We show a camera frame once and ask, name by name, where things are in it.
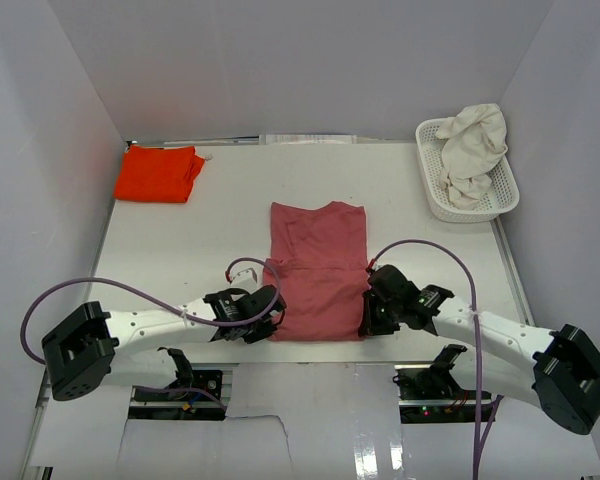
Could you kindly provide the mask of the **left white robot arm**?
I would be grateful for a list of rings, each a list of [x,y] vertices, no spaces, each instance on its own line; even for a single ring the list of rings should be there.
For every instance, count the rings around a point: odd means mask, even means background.
[[[158,387],[179,399],[191,387],[191,374],[170,364],[157,371],[130,357],[169,351],[185,343],[220,340],[253,344],[276,332],[286,302],[272,285],[249,291],[228,288],[168,309],[106,311],[97,301],[76,308],[43,337],[41,345],[52,398],[72,401],[98,388],[106,377],[125,385]]]

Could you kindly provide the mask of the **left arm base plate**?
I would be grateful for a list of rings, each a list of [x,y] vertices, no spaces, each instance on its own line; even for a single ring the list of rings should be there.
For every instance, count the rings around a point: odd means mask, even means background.
[[[229,398],[228,375],[221,369],[194,367],[184,352],[161,347],[171,359],[172,381],[165,387],[135,389],[130,420],[222,421]]]

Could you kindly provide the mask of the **pink t-shirt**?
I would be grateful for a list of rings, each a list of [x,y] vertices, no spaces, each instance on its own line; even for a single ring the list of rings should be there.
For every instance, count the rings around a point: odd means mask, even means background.
[[[280,281],[285,318],[277,342],[357,341],[367,290],[367,218],[333,201],[315,210],[272,203],[263,282]]]

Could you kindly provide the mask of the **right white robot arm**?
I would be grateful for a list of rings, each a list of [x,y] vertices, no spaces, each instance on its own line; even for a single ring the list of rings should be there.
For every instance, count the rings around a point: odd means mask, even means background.
[[[367,273],[360,333],[389,335],[407,327],[448,340],[431,366],[439,396],[455,398],[481,380],[483,390],[536,406],[567,431],[591,433],[600,418],[600,351],[582,329],[474,313],[450,290],[419,289],[392,265]]]

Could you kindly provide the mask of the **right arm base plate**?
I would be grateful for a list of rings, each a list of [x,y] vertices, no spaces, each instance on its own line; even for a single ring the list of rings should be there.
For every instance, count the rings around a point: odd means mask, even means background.
[[[396,369],[400,420],[403,425],[474,422],[476,391],[460,387],[448,372],[429,365]]]

